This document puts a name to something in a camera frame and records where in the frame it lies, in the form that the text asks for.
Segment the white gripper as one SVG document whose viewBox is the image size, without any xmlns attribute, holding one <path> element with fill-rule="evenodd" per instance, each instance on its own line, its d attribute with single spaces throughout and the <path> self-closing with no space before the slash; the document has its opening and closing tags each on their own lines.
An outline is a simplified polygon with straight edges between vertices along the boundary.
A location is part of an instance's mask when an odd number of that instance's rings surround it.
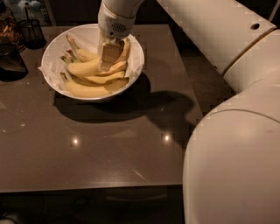
<svg viewBox="0 0 280 224">
<path fill-rule="evenodd" d="M 108 71 L 123 52 L 123 39 L 135 23 L 135 3 L 101 3 L 98 13 L 99 69 Z"/>
</svg>

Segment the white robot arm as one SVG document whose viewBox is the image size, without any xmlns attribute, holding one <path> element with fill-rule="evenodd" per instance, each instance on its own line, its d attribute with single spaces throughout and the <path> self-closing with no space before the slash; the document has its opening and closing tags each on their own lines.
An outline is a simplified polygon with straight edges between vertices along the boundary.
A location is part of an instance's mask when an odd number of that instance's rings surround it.
<svg viewBox="0 0 280 224">
<path fill-rule="evenodd" d="M 235 91 L 185 150 L 185 224 L 280 224 L 277 27 L 237 0 L 157 0 Z"/>
</svg>

